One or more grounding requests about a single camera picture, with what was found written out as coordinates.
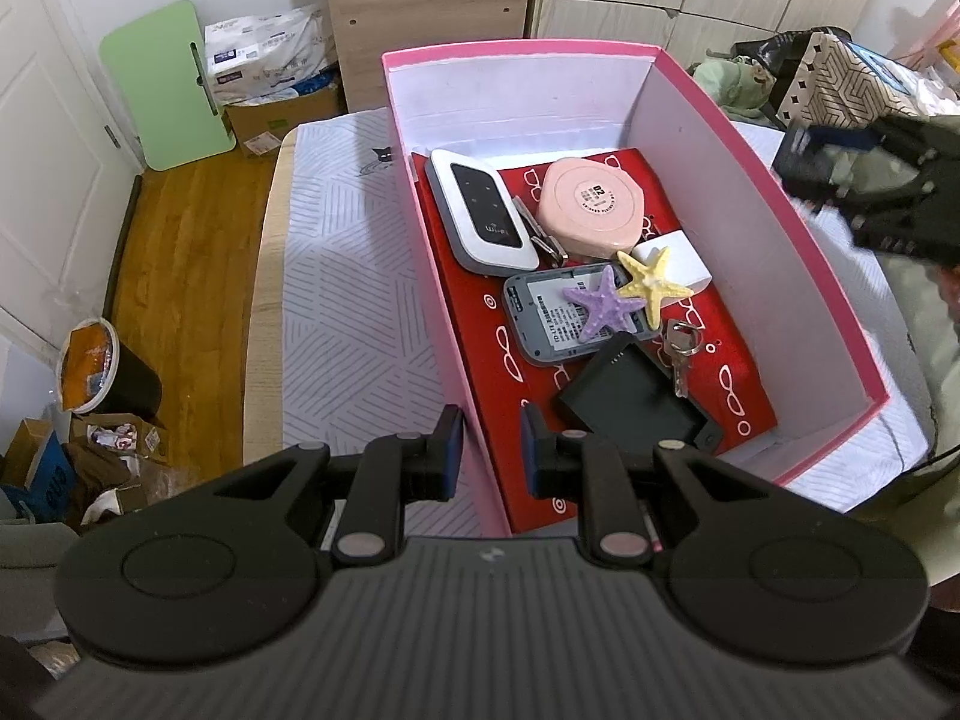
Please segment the black battery cover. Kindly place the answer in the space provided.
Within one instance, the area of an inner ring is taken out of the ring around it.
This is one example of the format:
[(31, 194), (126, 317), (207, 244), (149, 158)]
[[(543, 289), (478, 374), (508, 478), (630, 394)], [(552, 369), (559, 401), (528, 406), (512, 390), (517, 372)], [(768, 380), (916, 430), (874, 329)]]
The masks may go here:
[(724, 437), (697, 400), (675, 395), (674, 376), (630, 333), (602, 344), (555, 403), (573, 426), (612, 440), (627, 454), (647, 454), (664, 439), (712, 454)]

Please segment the grey router back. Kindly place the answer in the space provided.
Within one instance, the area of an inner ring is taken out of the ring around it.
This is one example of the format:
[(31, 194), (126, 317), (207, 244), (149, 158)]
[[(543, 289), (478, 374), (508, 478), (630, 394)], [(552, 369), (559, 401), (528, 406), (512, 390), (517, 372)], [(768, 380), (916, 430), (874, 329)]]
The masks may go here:
[(565, 291), (578, 288), (594, 293), (601, 288), (606, 271), (612, 277), (613, 288), (619, 288), (625, 272), (613, 263), (535, 271), (506, 280), (505, 309), (519, 348), (530, 362), (560, 364), (592, 355), (617, 332), (631, 332), (641, 341), (656, 336), (656, 330), (647, 325), (644, 310), (638, 309), (628, 314), (625, 327), (601, 327), (589, 340), (581, 338), (589, 322), (589, 310), (570, 301)]

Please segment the purple starfish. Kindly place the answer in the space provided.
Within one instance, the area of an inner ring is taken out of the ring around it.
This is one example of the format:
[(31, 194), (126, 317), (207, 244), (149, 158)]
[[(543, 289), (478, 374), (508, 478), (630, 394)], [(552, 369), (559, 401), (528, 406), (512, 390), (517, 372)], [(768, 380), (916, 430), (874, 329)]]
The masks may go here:
[(579, 332), (579, 341), (587, 343), (608, 328), (612, 332), (635, 333), (636, 325), (631, 316), (646, 307), (643, 298), (622, 298), (615, 283), (615, 271), (612, 265), (604, 266), (601, 281), (596, 289), (579, 289), (570, 286), (563, 289), (563, 296), (569, 302), (579, 305), (587, 312), (583, 328)]

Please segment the yellow starfish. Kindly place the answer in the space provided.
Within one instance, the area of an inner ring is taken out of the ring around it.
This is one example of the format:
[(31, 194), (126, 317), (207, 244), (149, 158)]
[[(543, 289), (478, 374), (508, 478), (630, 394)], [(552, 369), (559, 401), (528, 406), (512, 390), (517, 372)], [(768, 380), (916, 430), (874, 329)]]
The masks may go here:
[(666, 299), (688, 299), (695, 294), (693, 289), (674, 283), (667, 278), (672, 249), (664, 249), (656, 255), (651, 265), (635, 259), (633, 255), (619, 250), (617, 260), (630, 275), (630, 281), (617, 289), (623, 299), (639, 299), (644, 302), (644, 315), (651, 330), (662, 327), (662, 305)]

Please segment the silver nail clipper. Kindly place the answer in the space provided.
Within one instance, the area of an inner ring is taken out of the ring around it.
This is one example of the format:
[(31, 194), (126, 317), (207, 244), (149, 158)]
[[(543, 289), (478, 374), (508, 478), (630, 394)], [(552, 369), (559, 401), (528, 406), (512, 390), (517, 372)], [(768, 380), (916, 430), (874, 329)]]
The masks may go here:
[(551, 268), (563, 268), (569, 262), (569, 255), (560, 241), (550, 234), (535, 218), (534, 213), (519, 197), (512, 197), (512, 204), (523, 220), (524, 227), (529, 234), (530, 242), (534, 245), (542, 262), (547, 262)]

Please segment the white rectangular block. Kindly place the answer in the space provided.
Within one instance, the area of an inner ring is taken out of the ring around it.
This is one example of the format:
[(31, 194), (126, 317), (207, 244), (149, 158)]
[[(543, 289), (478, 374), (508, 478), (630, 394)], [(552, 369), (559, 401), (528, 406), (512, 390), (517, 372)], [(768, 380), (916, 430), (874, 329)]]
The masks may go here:
[(693, 294), (703, 293), (713, 281), (708, 266), (681, 229), (640, 242), (630, 254), (646, 266), (656, 265), (661, 255), (667, 254), (661, 275), (671, 283), (690, 289)]

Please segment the pink round case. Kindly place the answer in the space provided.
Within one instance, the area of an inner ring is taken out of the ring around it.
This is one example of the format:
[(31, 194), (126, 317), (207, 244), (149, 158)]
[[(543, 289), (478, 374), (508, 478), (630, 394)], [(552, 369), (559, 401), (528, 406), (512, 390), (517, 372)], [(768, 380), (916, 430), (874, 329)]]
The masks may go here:
[(640, 242), (644, 190), (628, 172), (602, 161), (547, 167), (535, 218), (573, 259), (610, 259)]

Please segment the white pocket wifi router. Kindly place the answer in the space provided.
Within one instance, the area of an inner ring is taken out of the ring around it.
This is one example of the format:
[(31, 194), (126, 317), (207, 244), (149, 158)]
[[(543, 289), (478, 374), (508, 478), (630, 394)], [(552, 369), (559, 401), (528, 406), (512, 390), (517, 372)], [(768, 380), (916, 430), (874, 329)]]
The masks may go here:
[(425, 174), (462, 268), (485, 277), (539, 268), (539, 254), (498, 172), (464, 154), (433, 149)]

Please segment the patterned tote bag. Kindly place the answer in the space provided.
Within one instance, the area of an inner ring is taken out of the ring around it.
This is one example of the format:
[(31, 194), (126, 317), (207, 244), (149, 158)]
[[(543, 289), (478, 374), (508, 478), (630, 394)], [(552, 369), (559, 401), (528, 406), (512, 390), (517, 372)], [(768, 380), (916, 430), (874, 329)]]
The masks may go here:
[(851, 46), (831, 32), (812, 32), (776, 118), (782, 125), (857, 128), (884, 115), (924, 119), (911, 71)]

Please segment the trash bin with orange bag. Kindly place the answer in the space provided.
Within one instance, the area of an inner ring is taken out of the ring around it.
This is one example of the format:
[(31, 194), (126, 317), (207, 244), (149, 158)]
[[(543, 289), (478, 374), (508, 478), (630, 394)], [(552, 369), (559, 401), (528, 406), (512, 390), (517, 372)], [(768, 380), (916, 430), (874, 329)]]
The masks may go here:
[(103, 317), (83, 320), (68, 332), (55, 380), (59, 408), (72, 415), (130, 413), (153, 421), (163, 398), (158, 374)]

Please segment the brown cardboard box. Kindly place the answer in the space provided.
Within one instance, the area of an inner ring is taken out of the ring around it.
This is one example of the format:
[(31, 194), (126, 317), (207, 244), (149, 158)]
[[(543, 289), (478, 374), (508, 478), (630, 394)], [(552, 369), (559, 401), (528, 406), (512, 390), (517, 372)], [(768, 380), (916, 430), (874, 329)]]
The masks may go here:
[(257, 158), (279, 149), (286, 135), (301, 124), (342, 115), (345, 104), (342, 85), (334, 80), (313, 93), (258, 106), (228, 106), (224, 112), (239, 149)]

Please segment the pink storage box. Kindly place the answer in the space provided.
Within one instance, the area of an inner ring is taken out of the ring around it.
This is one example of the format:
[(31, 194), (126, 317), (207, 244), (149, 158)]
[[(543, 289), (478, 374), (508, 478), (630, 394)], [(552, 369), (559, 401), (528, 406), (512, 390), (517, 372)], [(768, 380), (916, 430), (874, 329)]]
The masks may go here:
[(729, 460), (776, 483), (818, 470), (887, 403), (861, 323), (799, 213), (719, 107), (669, 54), (615, 41), (516, 39), (394, 50), (382, 59), (402, 203), (449, 398), (466, 410), (466, 472), (482, 530), (562, 522), (527, 494), (526, 403), (578, 374), (578, 312), (524, 348), (505, 281), (545, 270), (535, 221), (578, 263), (615, 265), (644, 239), (708, 286), (667, 304), (703, 349), (690, 390)]

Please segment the white plastic package bundle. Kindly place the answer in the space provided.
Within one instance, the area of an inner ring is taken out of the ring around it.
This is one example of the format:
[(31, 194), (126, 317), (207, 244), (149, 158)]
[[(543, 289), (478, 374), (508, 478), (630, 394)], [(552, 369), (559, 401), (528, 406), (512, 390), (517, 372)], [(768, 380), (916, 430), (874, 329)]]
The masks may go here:
[(206, 25), (203, 50), (206, 78), (222, 106), (278, 93), (337, 63), (334, 32), (319, 5)]

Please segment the white door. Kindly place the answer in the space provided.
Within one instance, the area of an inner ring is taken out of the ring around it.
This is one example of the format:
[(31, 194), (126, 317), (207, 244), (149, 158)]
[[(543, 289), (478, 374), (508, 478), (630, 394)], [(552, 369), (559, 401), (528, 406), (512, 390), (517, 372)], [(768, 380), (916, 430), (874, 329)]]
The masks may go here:
[(139, 165), (57, 0), (2, 0), (2, 330), (41, 358), (101, 314)]

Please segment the green folding table board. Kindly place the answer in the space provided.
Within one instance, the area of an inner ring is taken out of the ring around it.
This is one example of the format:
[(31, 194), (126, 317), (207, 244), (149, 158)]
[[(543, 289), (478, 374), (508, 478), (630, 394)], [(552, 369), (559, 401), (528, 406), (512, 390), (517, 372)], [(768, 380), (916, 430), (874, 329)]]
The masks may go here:
[(206, 84), (194, 4), (179, 0), (103, 37), (99, 60), (119, 88), (146, 165), (167, 171), (236, 146)]

